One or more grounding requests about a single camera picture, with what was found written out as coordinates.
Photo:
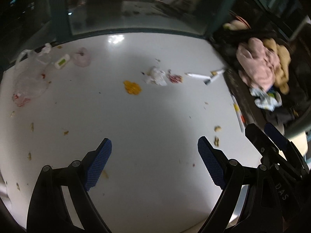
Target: trash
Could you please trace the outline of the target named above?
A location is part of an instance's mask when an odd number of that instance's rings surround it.
[[[177,74],[171,74],[171,69],[168,70],[166,76],[171,83],[183,83],[183,77]]]
[[[130,82],[130,81],[126,80],[123,82],[123,84],[124,84],[125,90],[129,94],[138,95],[142,91],[140,86],[135,82]]]
[[[215,132],[221,131],[221,127],[220,127],[220,126],[215,126],[214,131],[215,131]]]
[[[219,138],[215,136],[214,145],[219,147]]]
[[[50,50],[51,45],[47,43],[40,53],[24,50],[19,54],[15,63],[14,79],[16,82],[12,96],[12,100],[17,106],[24,106],[31,99],[42,95],[48,88],[49,85],[42,74],[51,61]],[[27,60],[21,63],[21,59],[26,54]]]
[[[102,175],[105,179],[109,179],[109,176],[108,176],[108,174],[106,173],[105,170],[103,170],[103,171],[101,172],[101,175]]]
[[[164,80],[165,72],[160,70],[159,67],[153,66],[148,73],[146,73],[146,83],[153,83],[160,86],[166,86],[167,83]]]
[[[56,69],[62,69],[68,63],[69,60],[70,60],[69,54],[65,54],[63,57],[61,57],[54,63],[54,66],[56,67]]]
[[[84,47],[72,55],[73,63],[80,67],[86,67],[91,64],[91,56],[88,50]]]

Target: white table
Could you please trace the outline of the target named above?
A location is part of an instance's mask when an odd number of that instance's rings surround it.
[[[62,70],[50,65],[48,90],[24,107],[11,99],[14,68],[5,72],[0,169],[12,214],[26,227],[41,168],[81,160],[107,137],[113,144],[105,167],[109,178],[100,177],[89,195],[112,232],[181,232],[207,218],[221,193],[198,154],[201,136],[213,142],[217,135],[226,156],[245,166],[257,167],[260,154],[241,133],[222,77],[209,86],[188,77],[182,84],[167,80],[165,87],[143,81],[141,72],[154,65],[181,75],[223,68],[208,42],[159,33],[127,33],[117,44],[108,39],[97,36],[54,47],[52,61],[84,46],[92,63],[81,68],[70,62]],[[129,95],[125,80],[138,83],[142,92]],[[216,125],[222,127],[218,133]]]

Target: beige stuffed toy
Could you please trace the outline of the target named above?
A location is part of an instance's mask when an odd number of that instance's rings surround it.
[[[272,50],[273,52],[277,53],[280,59],[280,67],[277,68],[274,72],[275,74],[275,82],[274,86],[280,89],[282,94],[287,95],[290,88],[287,84],[289,80],[289,73],[288,73],[288,66],[290,64],[290,53],[286,49],[285,46],[278,45],[274,39],[265,39],[263,41],[263,45]]]

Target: pink towel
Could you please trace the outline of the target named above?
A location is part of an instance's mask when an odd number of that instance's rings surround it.
[[[239,71],[241,79],[250,88],[262,88],[267,92],[275,81],[274,71],[280,66],[276,53],[268,50],[258,38],[250,38],[248,44],[240,43],[236,57],[245,71]]]

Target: white plastic bag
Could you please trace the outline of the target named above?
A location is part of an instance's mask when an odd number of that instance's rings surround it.
[[[13,102],[21,107],[31,99],[42,95],[49,84],[45,80],[45,68],[51,62],[51,45],[45,44],[40,53],[33,50],[24,50],[18,56],[15,63],[15,87]],[[21,59],[27,54],[28,58],[21,63]]]
[[[91,64],[91,56],[85,47],[82,47],[78,52],[72,55],[72,59],[75,65],[80,67],[86,67]]]

